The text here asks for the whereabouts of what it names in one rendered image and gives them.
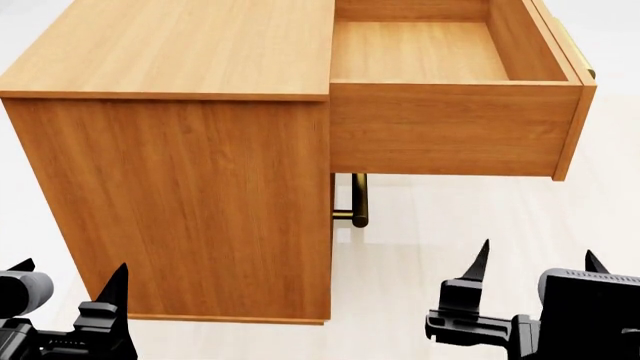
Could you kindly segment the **wooden cabinet body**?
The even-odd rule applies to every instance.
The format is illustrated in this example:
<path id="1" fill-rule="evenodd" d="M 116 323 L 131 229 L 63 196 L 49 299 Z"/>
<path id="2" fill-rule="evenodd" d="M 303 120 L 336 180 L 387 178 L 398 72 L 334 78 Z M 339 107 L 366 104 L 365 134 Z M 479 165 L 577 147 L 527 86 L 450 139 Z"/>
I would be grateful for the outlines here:
<path id="1" fill-rule="evenodd" d="M 91 295 L 130 317 L 331 314 L 335 0 L 73 0 L 0 101 Z"/>

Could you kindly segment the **open wooden drawer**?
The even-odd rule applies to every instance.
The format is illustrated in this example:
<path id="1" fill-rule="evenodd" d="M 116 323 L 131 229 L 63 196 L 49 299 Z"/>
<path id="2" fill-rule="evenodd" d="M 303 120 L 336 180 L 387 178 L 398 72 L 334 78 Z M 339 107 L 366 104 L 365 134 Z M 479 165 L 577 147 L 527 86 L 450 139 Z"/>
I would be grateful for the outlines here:
<path id="1" fill-rule="evenodd" d="M 596 81 L 545 0 L 335 0 L 335 173 L 566 179 Z"/>

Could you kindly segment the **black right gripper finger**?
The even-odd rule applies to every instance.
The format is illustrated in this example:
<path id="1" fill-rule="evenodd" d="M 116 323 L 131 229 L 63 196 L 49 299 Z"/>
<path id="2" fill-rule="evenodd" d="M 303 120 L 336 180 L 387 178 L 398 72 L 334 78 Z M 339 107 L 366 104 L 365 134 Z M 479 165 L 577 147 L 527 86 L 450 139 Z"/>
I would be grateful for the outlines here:
<path id="1" fill-rule="evenodd" d="M 598 274 L 609 274 L 608 269 L 606 269 L 603 263 L 601 263 L 598 257 L 596 257 L 591 250 L 586 251 L 585 254 L 585 271 Z"/>
<path id="2" fill-rule="evenodd" d="M 461 277 L 442 281 L 439 311 L 451 311 L 470 317 L 480 315 L 480 302 L 489 252 L 490 240 L 486 239 L 475 260 Z"/>

